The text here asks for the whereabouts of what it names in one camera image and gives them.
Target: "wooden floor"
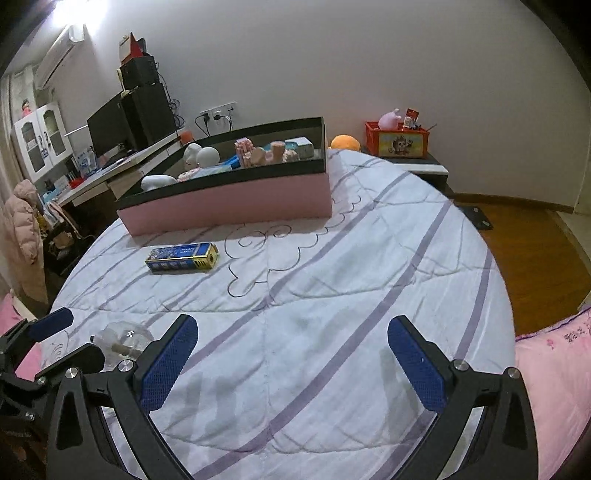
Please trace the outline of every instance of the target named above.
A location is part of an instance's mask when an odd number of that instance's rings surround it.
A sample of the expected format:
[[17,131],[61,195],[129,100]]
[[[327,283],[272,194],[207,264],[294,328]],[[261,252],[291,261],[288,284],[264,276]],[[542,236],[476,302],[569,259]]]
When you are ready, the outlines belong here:
[[573,315],[591,290],[577,250],[551,213],[478,204],[494,228],[481,231],[505,279],[515,334],[530,333]]

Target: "metal screw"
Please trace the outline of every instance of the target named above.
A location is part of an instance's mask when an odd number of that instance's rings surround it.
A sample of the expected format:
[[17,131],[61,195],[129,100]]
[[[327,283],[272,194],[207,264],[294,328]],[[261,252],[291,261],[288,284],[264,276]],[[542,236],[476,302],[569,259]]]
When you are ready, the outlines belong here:
[[66,370],[66,378],[74,378],[76,375],[78,375],[78,369],[76,367]]
[[507,374],[511,378],[521,378],[521,372],[519,370],[517,370],[515,367],[509,367],[507,369]]
[[129,372],[129,370],[131,370],[133,367],[133,360],[122,360],[121,362],[119,362],[119,365],[117,365],[117,368],[120,372]]
[[465,360],[462,360],[461,358],[456,358],[452,363],[453,363],[453,368],[455,368],[456,370],[459,370],[460,372],[465,372],[466,370],[468,370],[470,368],[470,365],[468,364],[468,362],[466,362]]

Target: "cable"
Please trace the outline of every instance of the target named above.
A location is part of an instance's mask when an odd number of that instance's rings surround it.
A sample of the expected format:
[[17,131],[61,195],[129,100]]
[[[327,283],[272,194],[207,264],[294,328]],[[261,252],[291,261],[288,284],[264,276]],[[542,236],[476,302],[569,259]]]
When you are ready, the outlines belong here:
[[[158,70],[159,65],[159,62],[156,62],[156,70]],[[166,97],[168,98],[168,106],[170,107],[170,110],[173,113],[174,124],[177,130],[179,130],[185,124],[185,119],[177,113],[178,109],[181,106],[181,102],[176,98],[170,98],[170,93],[168,92],[168,85],[166,85],[166,80],[164,80],[164,77],[160,72],[158,72],[158,76],[162,79],[162,85],[164,85],[164,90],[166,90]]]
[[[199,125],[197,123],[197,119],[203,117],[203,123],[205,124],[205,128],[207,131],[205,131],[203,128],[201,128],[201,125]],[[209,123],[209,113],[205,112],[202,113],[201,115],[199,115],[198,117],[195,118],[195,125],[197,125],[197,128],[199,130],[201,130],[204,134],[206,134],[208,137],[211,137],[211,135],[209,134],[209,128],[207,127],[207,124]]]
[[232,123],[232,111],[228,110],[228,115],[222,115],[221,113],[214,115],[213,119],[217,122],[218,120],[221,120],[222,118],[225,118],[226,120],[228,120],[228,123],[230,125],[230,130],[228,130],[229,132],[232,131],[232,129],[234,128],[234,125]]

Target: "white cabinet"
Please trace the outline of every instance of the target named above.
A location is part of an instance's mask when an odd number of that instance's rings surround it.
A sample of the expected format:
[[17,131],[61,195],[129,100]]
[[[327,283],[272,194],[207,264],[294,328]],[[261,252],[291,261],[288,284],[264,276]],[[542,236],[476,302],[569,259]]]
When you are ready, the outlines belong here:
[[57,103],[48,103],[37,109],[37,119],[41,130],[43,130],[43,140],[49,148],[51,162],[57,165],[72,155],[72,146],[67,137],[64,122],[61,121],[60,109]]
[[22,166],[33,182],[72,154],[56,103],[48,103],[19,120],[12,134]]

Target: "black speaker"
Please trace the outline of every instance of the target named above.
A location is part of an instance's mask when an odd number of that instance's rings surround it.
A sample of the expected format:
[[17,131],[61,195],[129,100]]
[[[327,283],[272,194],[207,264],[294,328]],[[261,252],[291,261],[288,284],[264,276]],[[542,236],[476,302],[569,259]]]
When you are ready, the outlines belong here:
[[140,150],[154,145],[176,130],[174,115],[161,83],[130,91],[121,99],[121,104]]
[[121,66],[123,86],[126,90],[159,83],[158,69],[152,55],[135,57]]

